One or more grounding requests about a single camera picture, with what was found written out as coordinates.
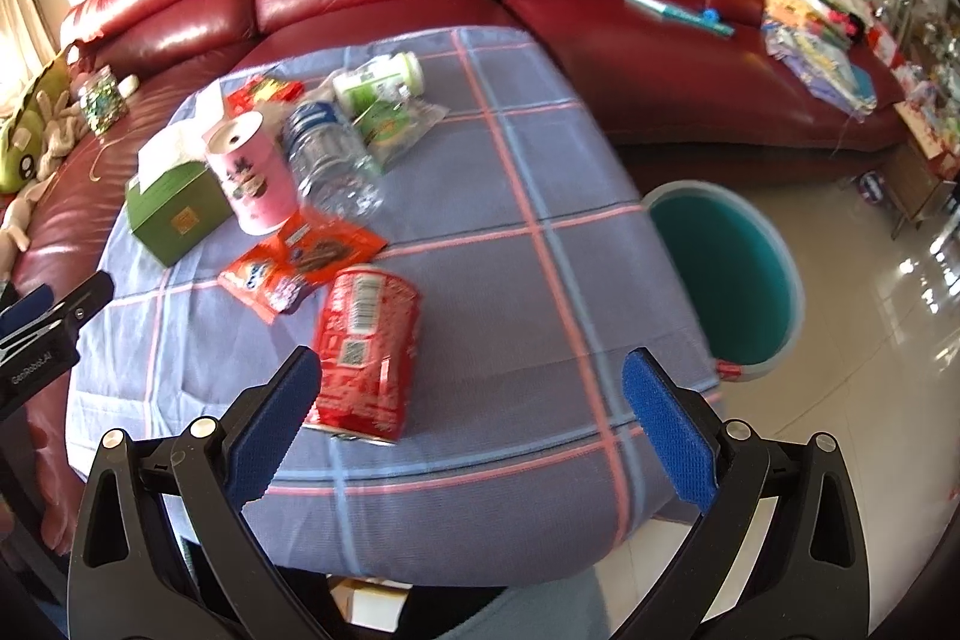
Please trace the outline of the green tissue box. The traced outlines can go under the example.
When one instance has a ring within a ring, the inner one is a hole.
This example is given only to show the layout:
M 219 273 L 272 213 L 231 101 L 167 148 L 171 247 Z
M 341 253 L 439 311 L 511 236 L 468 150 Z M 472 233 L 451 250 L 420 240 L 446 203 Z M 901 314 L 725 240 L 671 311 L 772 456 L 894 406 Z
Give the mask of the green tissue box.
M 233 216 L 194 120 L 161 128 L 137 152 L 125 213 L 133 236 L 166 268 Z

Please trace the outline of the orange snack wrapper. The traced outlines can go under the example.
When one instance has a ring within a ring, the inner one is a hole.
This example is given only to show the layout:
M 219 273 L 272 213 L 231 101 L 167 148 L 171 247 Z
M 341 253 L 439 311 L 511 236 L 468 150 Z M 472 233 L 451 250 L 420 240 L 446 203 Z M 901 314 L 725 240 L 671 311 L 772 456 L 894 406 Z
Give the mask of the orange snack wrapper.
M 218 284 L 265 323 L 274 323 L 342 269 L 369 262 L 386 247 L 386 239 L 366 227 L 301 208 L 222 269 Z

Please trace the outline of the pink paper cup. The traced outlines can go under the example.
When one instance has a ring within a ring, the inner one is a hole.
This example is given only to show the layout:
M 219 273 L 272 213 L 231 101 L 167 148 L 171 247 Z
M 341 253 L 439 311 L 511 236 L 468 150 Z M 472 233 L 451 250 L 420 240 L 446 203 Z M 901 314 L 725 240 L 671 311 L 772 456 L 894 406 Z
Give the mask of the pink paper cup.
M 205 156 L 245 234 L 275 232 L 298 209 L 286 158 L 257 110 L 208 131 Z

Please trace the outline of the red yellow snack bag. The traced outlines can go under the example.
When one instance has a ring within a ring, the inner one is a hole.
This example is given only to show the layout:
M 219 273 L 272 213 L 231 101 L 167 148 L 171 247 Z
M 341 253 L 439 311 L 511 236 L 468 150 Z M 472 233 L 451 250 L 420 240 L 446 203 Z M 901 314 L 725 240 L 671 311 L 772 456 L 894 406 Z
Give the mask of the red yellow snack bag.
M 224 110 L 228 117 L 238 117 L 245 112 L 256 110 L 262 104 L 296 103 L 303 94 L 302 81 L 285 80 L 268 73 L 254 74 L 244 85 L 224 96 Z

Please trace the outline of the clear plastic water bottle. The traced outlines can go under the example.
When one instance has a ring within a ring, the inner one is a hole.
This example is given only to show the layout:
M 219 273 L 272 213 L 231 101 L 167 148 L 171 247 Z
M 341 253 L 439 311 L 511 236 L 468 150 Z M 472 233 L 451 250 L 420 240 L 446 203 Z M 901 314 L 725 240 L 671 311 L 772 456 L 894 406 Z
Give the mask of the clear plastic water bottle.
M 299 103 L 283 128 L 283 149 L 302 205 L 356 224 L 381 206 L 377 164 L 335 104 Z

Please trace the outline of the red crushed drink can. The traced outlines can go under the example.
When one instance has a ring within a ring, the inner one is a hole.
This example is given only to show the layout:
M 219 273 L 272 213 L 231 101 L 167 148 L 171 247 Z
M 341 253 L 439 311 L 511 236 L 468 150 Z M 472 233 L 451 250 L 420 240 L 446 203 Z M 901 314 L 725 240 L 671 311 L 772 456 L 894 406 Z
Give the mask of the red crushed drink can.
M 404 431 L 420 333 L 421 294 L 387 269 L 356 265 L 332 281 L 314 353 L 320 390 L 304 425 L 392 445 Z

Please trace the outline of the green clear snack packet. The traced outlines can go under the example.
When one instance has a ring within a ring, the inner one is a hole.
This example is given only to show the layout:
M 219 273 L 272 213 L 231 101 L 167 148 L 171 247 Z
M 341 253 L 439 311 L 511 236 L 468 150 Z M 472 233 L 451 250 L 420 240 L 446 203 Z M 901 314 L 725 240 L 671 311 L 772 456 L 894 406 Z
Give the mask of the green clear snack packet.
M 418 145 L 423 136 L 443 122 L 448 113 L 447 107 L 416 97 L 397 103 L 376 101 L 358 115 L 353 127 L 377 167 L 389 170 Z

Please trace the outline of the beige plush rabbit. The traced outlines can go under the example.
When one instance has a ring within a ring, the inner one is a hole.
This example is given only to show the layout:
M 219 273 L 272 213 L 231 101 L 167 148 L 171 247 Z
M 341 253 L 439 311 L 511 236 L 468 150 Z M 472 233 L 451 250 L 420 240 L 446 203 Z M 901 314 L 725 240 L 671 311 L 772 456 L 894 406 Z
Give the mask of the beige plush rabbit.
M 70 91 L 60 94 L 51 103 L 44 92 L 37 92 L 37 101 L 46 120 L 44 151 L 37 172 L 18 193 L 2 193 L 2 281 L 11 280 L 13 266 L 31 245 L 29 225 L 39 200 L 52 185 L 53 175 L 86 135 L 86 122 L 71 99 Z

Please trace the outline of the green plush toy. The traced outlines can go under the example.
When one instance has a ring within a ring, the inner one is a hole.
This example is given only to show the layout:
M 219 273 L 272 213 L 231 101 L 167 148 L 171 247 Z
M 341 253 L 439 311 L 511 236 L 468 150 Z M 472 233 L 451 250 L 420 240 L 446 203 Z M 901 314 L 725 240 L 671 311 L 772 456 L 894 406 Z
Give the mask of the green plush toy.
M 27 181 L 31 181 L 43 156 L 46 120 L 37 101 L 37 92 L 44 92 L 47 99 L 55 103 L 60 94 L 69 89 L 67 60 L 60 52 L 26 88 L 16 112 L 2 120 L 0 190 L 3 195 L 18 193 Z

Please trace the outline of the green sequin pouch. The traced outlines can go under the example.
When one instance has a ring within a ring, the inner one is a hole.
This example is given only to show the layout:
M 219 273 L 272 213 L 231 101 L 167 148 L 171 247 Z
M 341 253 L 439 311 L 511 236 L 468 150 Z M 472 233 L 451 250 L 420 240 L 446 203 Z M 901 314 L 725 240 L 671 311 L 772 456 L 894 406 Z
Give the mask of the green sequin pouch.
M 116 75 L 109 67 L 91 73 L 78 88 L 78 104 L 89 131 L 103 136 L 128 113 Z

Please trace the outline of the blue plaid table cloth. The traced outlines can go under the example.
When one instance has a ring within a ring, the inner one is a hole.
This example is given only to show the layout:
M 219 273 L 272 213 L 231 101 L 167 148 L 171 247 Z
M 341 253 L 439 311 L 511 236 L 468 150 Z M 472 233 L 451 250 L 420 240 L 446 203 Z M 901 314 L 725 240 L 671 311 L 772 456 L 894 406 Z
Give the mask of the blue plaid table cloth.
M 398 442 L 301 429 L 245 520 L 277 564 L 417 585 L 524 585 L 596 564 L 677 512 L 622 393 L 646 347 L 718 388 L 640 195 L 519 29 L 433 29 L 291 58 L 319 78 L 411 52 L 448 117 L 382 179 L 377 266 L 420 296 Z

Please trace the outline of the wooden side table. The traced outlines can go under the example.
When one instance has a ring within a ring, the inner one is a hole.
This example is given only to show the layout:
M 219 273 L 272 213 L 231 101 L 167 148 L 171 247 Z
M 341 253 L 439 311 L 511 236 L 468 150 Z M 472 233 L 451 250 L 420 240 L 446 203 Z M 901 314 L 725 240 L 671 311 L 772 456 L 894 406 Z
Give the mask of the wooden side table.
M 928 115 L 907 101 L 895 106 L 908 136 L 880 167 L 885 193 L 896 209 L 890 237 L 919 227 L 947 203 L 958 182 L 958 136 L 939 130 Z

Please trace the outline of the pile of colourful papers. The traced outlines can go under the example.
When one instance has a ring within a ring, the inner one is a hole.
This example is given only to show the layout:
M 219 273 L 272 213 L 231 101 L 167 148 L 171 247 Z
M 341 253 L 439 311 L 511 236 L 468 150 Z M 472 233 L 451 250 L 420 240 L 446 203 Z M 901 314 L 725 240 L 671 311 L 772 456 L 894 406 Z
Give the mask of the pile of colourful papers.
M 905 58 L 864 0 L 765 0 L 761 32 L 771 58 L 850 117 L 866 120 L 907 97 L 896 73 Z

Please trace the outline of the teal book on sofa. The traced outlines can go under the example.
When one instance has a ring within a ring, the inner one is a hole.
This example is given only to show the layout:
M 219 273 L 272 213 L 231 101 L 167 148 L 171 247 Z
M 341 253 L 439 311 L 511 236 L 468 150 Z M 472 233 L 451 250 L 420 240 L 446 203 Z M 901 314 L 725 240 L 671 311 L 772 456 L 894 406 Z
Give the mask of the teal book on sofa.
M 682 23 L 682 25 L 685 26 L 692 26 L 692 28 L 701 29 L 702 31 L 708 31 L 714 35 L 720 35 L 721 37 L 724 37 L 724 39 L 731 39 L 732 35 L 734 35 L 734 28 L 727 23 L 723 23 L 721 21 L 719 25 L 711 26 L 709 23 L 706 23 L 706 21 L 703 21 L 703 19 L 701 19 L 701 14 L 704 10 L 687 10 L 684 7 L 679 7 L 679 5 L 661 2 L 661 0 L 626 1 L 633 3 L 633 5 L 638 5 L 638 7 L 649 11 L 649 13 L 658 14 L 661 18 L 669 19 L 669 21 L 675 21 L 675 23 Z

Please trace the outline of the red leather sofa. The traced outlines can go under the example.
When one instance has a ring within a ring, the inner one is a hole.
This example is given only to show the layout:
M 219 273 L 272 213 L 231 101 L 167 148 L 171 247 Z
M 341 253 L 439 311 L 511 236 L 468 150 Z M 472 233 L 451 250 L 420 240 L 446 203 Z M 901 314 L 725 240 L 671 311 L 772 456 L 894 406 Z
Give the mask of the red leather sofa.
M 197 92 L 327 49 L 433 29 L 514 28 L 530 35 L 596 120 L 638 195 L 695 175 L 772 184 L 853 174 L 905 136 L 896 104 L 850 120 L 815 99 L 766 53 L 763 0 L 661 0 L 713 8 L 731 39 L 626 0 L 85 0 L 68 39 L 96 67 L 140 81 L 125 119 L 86 138 L 32 216 L 13 271 L 28 292 L 65 294 L 106 268 L 112 302 L 80 338 L 80 362 L 31 401 L 46 447 L 39 481 L 53 520 L 75 523 L 83 477 L 109 429 L 179 434 L 272 377 L 316 336 L 322 291 L 265 323 L 218 284 L 252 245 L 224 223 L 171 268 L 130 234 L 125 187 L 137 152 L 194 110 Z

